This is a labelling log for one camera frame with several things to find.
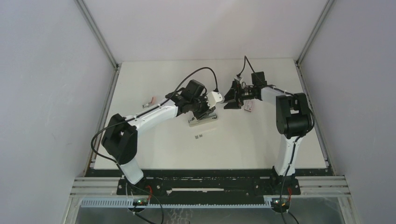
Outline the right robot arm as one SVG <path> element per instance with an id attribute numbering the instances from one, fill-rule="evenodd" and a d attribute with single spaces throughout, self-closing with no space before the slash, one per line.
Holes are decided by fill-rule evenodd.
<path id="1" fill-rule="evenodd" d="M 314 115 L 305 93 L 291 93 L 268 84 L 263 72 L 252 73 L 252 84 L 245 85 L 238 74 L 224 96 L 224 109 L 241 109 L 247 100 L 257 99 L 276 108 L 276 128 L 281 136 L 280 150 L 274 164 L 278 175 L 270 181 L 270 189 L 282 194 L 288 189 L 284 178 L 295 173 L 295 160 L 303 137 L 314 128 Z"/>

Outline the left aluminium frame post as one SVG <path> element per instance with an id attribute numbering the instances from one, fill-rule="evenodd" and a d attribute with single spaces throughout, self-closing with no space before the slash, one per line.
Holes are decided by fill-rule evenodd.
<path id="1" fill-rule="evenodd" d="M 89 29 L 93 33 L 93 36 L 97 40 L 100 48 L 104 52 L 105 56 L 107 57 L 108 61 L 110 62 L 112 68 L 113 68 L 113 75 L 112 75 L 112 82 L 111 82 L 111 87 L 113 88 L 116 85 L 117 77 L 118 77 L 118 68 L 119 64 L 117 63 L 112 51 L 109 48 L 109 45 L 107 44 L 102 32 L 100 31 L 99 26 L 97 25 L 93 15 L 90 12 L 90 9 L 88 8 L 88 5 L 84 0 L 75 0 L 74 1 L 79 8 L 82 16 L 84 17 Z"/>

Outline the left controller board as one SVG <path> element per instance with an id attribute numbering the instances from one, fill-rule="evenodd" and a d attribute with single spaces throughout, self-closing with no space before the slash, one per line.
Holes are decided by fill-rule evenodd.
<path id="1" fill-rule="evenodd" d="M 133 202 L 133 206 L 147 206 L 149 204 L 149 201 L 146 199 L 136 199 Z"/>

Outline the right controller board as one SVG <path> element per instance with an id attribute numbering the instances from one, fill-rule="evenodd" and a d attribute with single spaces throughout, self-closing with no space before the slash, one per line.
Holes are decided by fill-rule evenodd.
<path id="1" fill-rule="evenodd" d="M 270 205 L 271 205 L 271 209 L 276 213 L 287 213 L 290 208 L 290 201 L 273 199 Z"/>

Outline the grey black long stapler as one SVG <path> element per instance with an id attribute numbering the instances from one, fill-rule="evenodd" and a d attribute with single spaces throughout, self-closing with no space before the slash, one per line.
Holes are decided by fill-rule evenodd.
<path id="1" fill-rule="evenodd" d="M 203 117 L 197 119 L 196 117 L 192 117 L 189 121 L 189 127 L 199 126 L 206 123 L 210 123 L 218 120 L 218 115 L 216 113 L 210 113 L 208 115 L 204 115 Z"/>

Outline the right aluminium frame post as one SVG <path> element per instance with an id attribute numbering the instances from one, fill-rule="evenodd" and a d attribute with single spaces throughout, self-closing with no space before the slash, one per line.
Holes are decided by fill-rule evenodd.
<path id="1" fill-rule="evenodd" d="M 297 70 L 299 72 L 301 72 L 301 65 L 302 65 L 302 63 L 303 63 L 303 61 L 304 61 L 304 59 L 305 59 L 305 57 L 306 57 L 311 45 L 312 45 L 312 43 L 314 42 L 316 36 L 320 32 L 321 27 L 323 26 L 325 20 L 327 19 L 330 11 L 333 8 L 333 5 L 336 2 L 337 2 L 336 0 L 327 0 L 326 1 L 325 6 L 323 7 L 323 9 L 322 9 L 322 11 L 321 11 L 321 13 L 320 13 L 315 25 L 314 25 L 312 31 L 310 32 L 310 35 L 309 35 L 307 41 L 305 42 L 305 44 L 304 44 L 304 46 L 303 46 L 303 48 L 302 48 L 297 60 L 295 61 L 296 68 L 297 68 Z"/>

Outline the aluminium frame post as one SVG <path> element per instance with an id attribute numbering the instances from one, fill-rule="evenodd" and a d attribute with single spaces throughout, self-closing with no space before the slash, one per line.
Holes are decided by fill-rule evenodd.
<path id="1" fill-rule="evenodd" d="M 327 19 L 330 11 L 333 8 L 333 5 L 336 2 L 337 2 L 336 0 L 327 0 L 326 1 L 325 6 L 323 7 L 323 9 L 322 9 L 322 11 L 321 11 L 321 13 L 320 13 L 315 25 L 314 25 L 312 31 L 310 32 L 310 35 L 309 35 L 307 41 L 305 42 L 305 44 L 304 44 L 304 46 L 303 46 L 303 48 L 302 48 L 297 60 L 295 61 L 296 68 L 297 68 L 297 70 L 299 72 L 301 72 L 301 65 L 302 65 L 302 63 L 303 63 L 303 61 L 304 61 L 304 59 L 305 59 L 305 57 L 306 57 L 311 45 L 312 45 L 312 43 L 314 42 L 316 36 L 320 32 L 321 27 L 323 26 L 325 20 Z"/>
<path id="2" fill-rule="evenodd" d="M 97 40 L 100 48 L 104 52 L 105 56 L 107 57 L 108 61 L 110 62 L 112 68 L 113 68 L 113 75 L 112 75 L 112 82 L 111 82 L 111 87 L 113 88 L 116 85 L 117 77 L 118 77 L 118 68 L 119 64 L 117 63 L 112 51 L 109 48 L 109 45 L 107 44 L 102 32 L 100 31 L 99 26 L 97 25 L 93 15 L 90 12 L 90 9 L 88 8 L 88 5 L 84 0 L 75 0 L 74 1 L 79 8 L 82 16 L 84 17 L 89 29 L 93 33 L 93 36 Z"/>

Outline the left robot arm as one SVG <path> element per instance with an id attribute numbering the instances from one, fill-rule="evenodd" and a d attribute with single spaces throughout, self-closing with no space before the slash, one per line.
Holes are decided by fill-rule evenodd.
<path id="1" fill-rule="evenodd" d="M 139 195 L 145 191 L 143 171 L 136 160 L 138 138 L 158 124 L 192 112 L 195 119 L 202 119 L 214 112 L 217 103 L 223 101 L 218 90 L 205 93 L 205 86 L 191 80 L 186 87 L 177 88 L 144 112 L 122 117 L 115 114 L 105 128 L 101 144 L 115 159 L 116 166 L 128 181 L 128 189 Z"/>

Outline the small pink white stapler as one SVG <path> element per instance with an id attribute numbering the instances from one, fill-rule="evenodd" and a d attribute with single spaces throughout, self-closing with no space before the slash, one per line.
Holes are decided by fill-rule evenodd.
<path id="1" fill-rule="evenodd" d="M 151 100 L 149 101 L 150 105 L 153 105 L 156 102 L 156 98 L 152 97 Z"/>

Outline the closed red staple box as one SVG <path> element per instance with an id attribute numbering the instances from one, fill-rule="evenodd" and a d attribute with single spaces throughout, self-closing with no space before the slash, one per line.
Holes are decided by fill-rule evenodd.
<path id="1" fill-rule="evenodd" d="M 245 102 L 244 110 L 247 112 L 252 112 L 254 107 L 254 101 L 253 100 L 247 100 Z"/>

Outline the controller board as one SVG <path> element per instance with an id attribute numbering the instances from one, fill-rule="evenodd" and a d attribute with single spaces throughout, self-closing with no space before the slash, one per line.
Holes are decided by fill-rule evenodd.
<path id="1" fill-rule="evenodd" d="M 271 205 L 271 209 L 276 213 L 287 213 L 290 208 L 290 201 L 273 199 L 270 205 Z"/>
<path id="2" fill-rule="evenodd" d="M 133 202 L 133 206 L 147 206 L 149 204 L 149 201 L 146 199 L 136 199 Z"/>

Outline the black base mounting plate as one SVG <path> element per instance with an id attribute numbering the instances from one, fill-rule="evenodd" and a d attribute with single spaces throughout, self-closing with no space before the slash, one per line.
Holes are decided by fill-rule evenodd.
<path id="1" fill-rule="evenodd" d="M 118 196 L 148 196 L 162 204 L 259 203 L 265 196 L 299 196 L 303 178 L 332 176 L 327 168 L 297 169 L 293 178 L 276 177 L 271 169 L 144 170 L 144 177 L 132 187 L 115 169 L 90 169 L 86 177 L 114 177 Z"/>

